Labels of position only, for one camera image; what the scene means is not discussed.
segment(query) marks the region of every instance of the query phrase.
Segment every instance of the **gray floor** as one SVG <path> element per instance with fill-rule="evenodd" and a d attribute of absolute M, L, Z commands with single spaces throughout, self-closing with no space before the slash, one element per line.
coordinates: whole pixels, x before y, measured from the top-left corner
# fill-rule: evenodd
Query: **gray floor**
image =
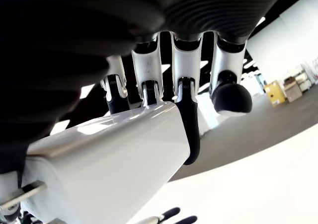
<path fill-rule="evenodd" d="M 201 139 L 197 161 L 183 166 L 171 180 L 205 172 L 234 162 L 318 123 L 318 85 L 298 100 L 273 108 L 266 95 L 254 100 L 253 110 L 243 117 L 229 118 Z"/>

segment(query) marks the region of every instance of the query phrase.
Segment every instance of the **robotic hand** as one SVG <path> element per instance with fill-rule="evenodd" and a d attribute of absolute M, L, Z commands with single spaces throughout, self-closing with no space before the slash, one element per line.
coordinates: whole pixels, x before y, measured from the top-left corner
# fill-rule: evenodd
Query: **robotic hand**
<path fill-rule="evenodd" d="M 165 213 L 163 213 L 160 217 L 149 217 L 136 224 L 160 224 L 178 215 L 179 213 L 180 213 L 180 208 L 172 208 L 166 211 Z M 198 218 L 196 216 L 190 216 L 176 222 L 175 224 L 192 224 L 192 223 L 195 223 L 197 220 Z"/>
<path fill-rule="evenodd" d="M 215 33 L 210 84 L 215 110 L 246 114 L 251 97 L 239 85 L 246 41 L 276 1 L 0 0 L 6 8 L 0 40 L 6 87 L 0 196 L 21 188 L 29 144 L 74 108 L 82 86 L 102 79 L 111 113 L 129 109 L 120 55 L 132 51 L 143 106 L 161 102 L 161 31 L 171 31 L 173 89 L 190 146 L 185 164 L 194 162 L 200 149 L 195 96 L 203 33 Z M 5 207 L 0 219 L 12 222 L 19 202 Z"/>

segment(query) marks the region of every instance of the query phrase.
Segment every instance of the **white rectangular object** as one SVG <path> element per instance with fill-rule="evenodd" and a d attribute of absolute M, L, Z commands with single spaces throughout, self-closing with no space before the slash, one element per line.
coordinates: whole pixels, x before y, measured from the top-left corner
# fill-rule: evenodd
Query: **white rectangular object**
<path fill-rule="evenodd" d="M 93 119 L 30 146 L 23 184 L 40 180 L 48 189 L 22 209 L 45 223 L 124 224 L 189 153 L 174 103 Z"/>

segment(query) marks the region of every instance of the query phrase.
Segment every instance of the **ceiling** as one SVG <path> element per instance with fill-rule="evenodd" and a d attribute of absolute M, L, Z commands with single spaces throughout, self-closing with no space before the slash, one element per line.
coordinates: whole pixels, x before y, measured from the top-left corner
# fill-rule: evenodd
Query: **ceiling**
<path fill-rule="evenodd" d="M 273 20 L 278 18 L 278 16 L 284 12 L 287 8 L 292 6 L 298 0 L 278 0 L 275 5 L 268 11 L 265 15 L 266 20 L 259 24 L 251 36 L 255 35 L 262 28 L 270 24 Z M 201 60 L 208 61 L 208 64 L 201 69 L 200 73 L 200 86 L 208 83 L 210 81 L 210 71 L 213 56 L 213 40 L 214 35 L 212 32 L 207 32 L 203 36 L 202 54 Z M 168 32 L 162 32 L 160 34 L 160 49 L 161 49 L 161 63 L 171 64 L 172 54 L 171 54 L 171 41 Z M 245 54 L 247 62 L 252 61 L 252 57 L 248 52 Z M 125 74 L 127 78 L 127 90 L 129 96 L 129 102 L 131 104 L 140 104 L 141 99 L 138 95 L 138 90 L 136 87 L 136 79 L 134 74 L 134 67 L 132 57 L 123 57 L 123 64 L 125 69 Z M 243 73 L 249 73 L 256 70 L 256 67 L 251 66 L 248 69 L 243 69 Z M 172 101 L 173 91 L 172 91 L 172 69 L 171 66 L 163 73 L 163 86 L 164 86 L 164 101 Z M 79 101 L 77 107 L 70 113 L 66 114 L 60 120 L 70 120 L 67 128 L 78 125 L 85 121 L 91 120 L 96 117 L 101 117 L 105 115 L 108 111 L 106 99 L 106 92 L 101 88 L 99 84 L 96 84 L 88 96 Z"/>

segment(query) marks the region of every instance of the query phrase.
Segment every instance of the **yellow box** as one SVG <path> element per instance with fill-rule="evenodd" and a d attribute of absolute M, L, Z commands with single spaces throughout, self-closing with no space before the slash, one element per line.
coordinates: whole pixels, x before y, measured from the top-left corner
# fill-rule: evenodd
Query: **yellow box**
<path fill-rule="evenodd" d="M 264 89 L 273 107 L 286 101 L 286 97 L 278 81 L 273 81 L 271 84 L 266 85 Z"/>

